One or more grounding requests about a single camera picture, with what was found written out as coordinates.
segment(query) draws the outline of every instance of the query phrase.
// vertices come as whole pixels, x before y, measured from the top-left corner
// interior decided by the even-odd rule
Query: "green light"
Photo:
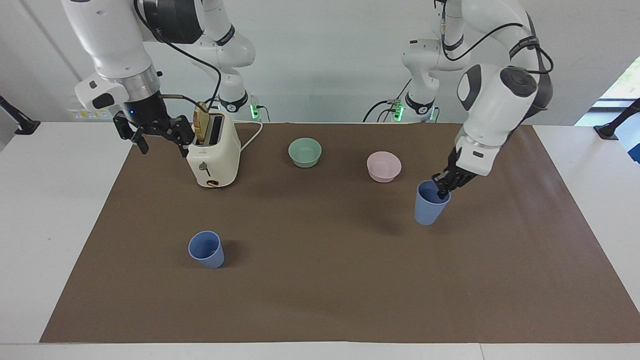
[[[251,106],[251,116],[254,119],[259,118],[260,117],[260,111],[253,104],[251,104],[250,106]]]
[[[398,109],[396,109],[396,113],[394,114],[394,120],[397,122],[402,121],[402,114],[404,113],[404,106],[399,105]]]

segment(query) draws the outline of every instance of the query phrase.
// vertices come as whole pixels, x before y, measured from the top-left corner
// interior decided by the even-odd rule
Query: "power cord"
[[[240,152],[243,152],[244,149],[249,146],[249,144],[256,138],[258,137],[258,135],[260,135],[260,133],[262,132],[262,129],[264,128],[264,124],[261,122],[257,122],[257,121],[243,121],[243,120],[234,120],[234,122],[239,122],[242,124],[260,124],[260,129],[258,129],[258,131],[249,139],[249,141],[246,142],[246,144],[244,144],[241,148],[240,148]]]
[[[145,18],[142,16],[142,13],[140,12],[140,8],[138,7],[138,0],[133,0],[133,6],[134,6],[134,9],[136,10],[136,15],[138,16],[138,18],[140,19],[140,21],[142,21],[142,23],[145,25],[145,27],[146,27],[149,31],[151,31],[151,34],[152,34],[152,35],[153,35],[153,36],[154,36],[158,41],[165,43],[166,45],[168,45],[169,47],[171,47],[173,50],[176,50],[178,53],[183,54],[184,56],[188,57],[189,59],[192,59],[192,60],[194,60],[194,61],[197,61],[198,63],[201,63],[202,65],[205,65],[205,66],[208,66],[208,67],[212,68],[213,70],[215,70],[215,72],[216,72],[216,73],[218,73],[218,82],[216,83],[216,89],[215,89],[215,90],[214,90],[214,92],[213,92],[213,96],[212,96],[209,100],[205,101],[205,103],[207,103],[207,102],[209,103],[209,110],[211,110],[211,108],[213,107],[213,102],[214,102],[214,100],[215,100],[216,96],[218,95],[218,91],[220,90],[220,85],[221,85],[221,83],[222,83],[222,73],[220,72],[220,70],[219,70],[217,67],[215,67],[215,66],[211,65],[210,63],[207,63],[206,61],[201,60],[201,59],[199,59],[199,58],[197,58],[197,57],[195,57],[195,56],[193,56],[193,55],[191,55],[191,54],[187,53],[186,51],[184,51],[184,50],[180,49],[180,48],[179,48],[179,47],[177,47],[176,45],[173,45],[171,42],[169,42],[169,41],[167,41],[167,40],[163,39],[163,38],[162,38],[162,35],[160,35],[158,32],[156,32],[154,29],[152,29],[152,28],[149,26],[149,23],[148,23],[148,22],[145,20]]]
[[[365,115],[364,119],[362,120],[362,122],[367,122],[367,118],[369,117],[369,115],[371,115],[371,113],[380,105],[384,105],[384,104],[389,104],[389,103],[393,103],[392,101],[389,100],[383,100],[378,102],[377,104],[375,104],[374,106],[371,106],[371,109],[369,109],[369,111],[367,112],[367,114]]]
[[[175,99],[175,100],[187,100],[189,101],[191,104],[194,104],[197,108],[200,108],[200,110],[204,111],[204,113],[209,113],[209,111],[207,111],[207,109],[203,108],[202,105],[198,104],[195,100],[186,97],[184,95],[173,95],[173,94],[161,94],[160,97],[162,99]]]
[[[434,121],[434,124],[438,123],[438,119],[440,118],[440,108],[438,106],[436,106],[435,108],[433,108],[433,112],[435,112],[436,110],[438,110],[438,115],[436,115],[436,120]]]
[[[442,26],[443,27],[445,26],[446,21],[447,21],[447,2],[448,2],[448,0],[444,0],[444,2],[442,3]],[[465,51],[462,55],[460,55],[459,57],[457,57],[455,59],[449,57],[449,54],[447,54],[447,50],[445,48],[445,42],[444,42],[445,34],[442,33],[440,35],[440,39],[442,41],[442,52],[444,53],[444,56],[449,61],[458,61],[458,60],[464,58],[468,53],[470,53],[473,49],[475,49],[478,45],[480,45],[483,41],[485,41],[487,38],[489,38],[494,33],[498,32],[498,31],[500,31],[500,30],[502,30],[504,28],[509,28],[511,26],[515,26],[515,27],[518,27],[518,28],[524,28],[524,25],[520,24],[518,22],[510,22],[508,24],[504,24],[504,25],[498,26],[497,28],[491,30],[489,33],[487,33],[485,36],[483,36],[472,47],[470,47],[467,51]],[[539,51],[549,61],[550,68],[547,70],[546,67],[541,66],[544,69],[544,71],[539,71],[539,70],[526,70],[526,71],[528,73],[530,73],[530,74],[538,74],[538,75],[549,74],[556,67],[556,65],[554,64],[553,59],[551,58],[551,56],[549,56],[549,54],[547,54],[547,52],[544,49],[542,49],[542,47],[539,44],[534,45],[534,47],[536,48],[537,51]]]
[[[269,120],[269,122],[271,122],[271,115],[269,115],[269,109],[267,109],[266,106],[263,105],[258,105],[255,107],[256,109],[264,109],[264,111],[267,112],[267,119]]]
[[[380,118],[382,118],[382,114],[387,113],[387,116],[389,116],[389,113],[392,112],[393,110],[382,110],[382,112],[380,113],[380,115],[378,115],[378,119],[376,120],[376,122],[380,122]]]

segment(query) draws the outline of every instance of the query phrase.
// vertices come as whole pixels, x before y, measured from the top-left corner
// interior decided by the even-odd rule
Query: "white cable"
[[[253,139],[255,139],[256,137],[258,137],[258,135],[260,135],[260,133],[262,132],[262,128],[264,127],[264,124],[262,122],[257,122],[257,121],[243,121],[243,120],[234,120],[234,122],[242,122],[243,124],[260,124],[260,129],[258,129],[258,131],[249,139],[249,141],[247,141],[246,144],[244,144],[240,148],[240,152],[242,152],[244,148],[247,147],[253,141]]]

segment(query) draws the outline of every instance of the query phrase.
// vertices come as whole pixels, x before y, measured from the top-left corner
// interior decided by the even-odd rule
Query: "window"
[[[607,90],[602,99],[636,100],[640,98],[640,58]]]

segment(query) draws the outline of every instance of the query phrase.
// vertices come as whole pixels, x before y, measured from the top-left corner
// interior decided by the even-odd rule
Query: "green bowl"
[[[322,155],[320,143],[311,138],[300,138],[289,145],[289,156],[297,167],[310,168]]]

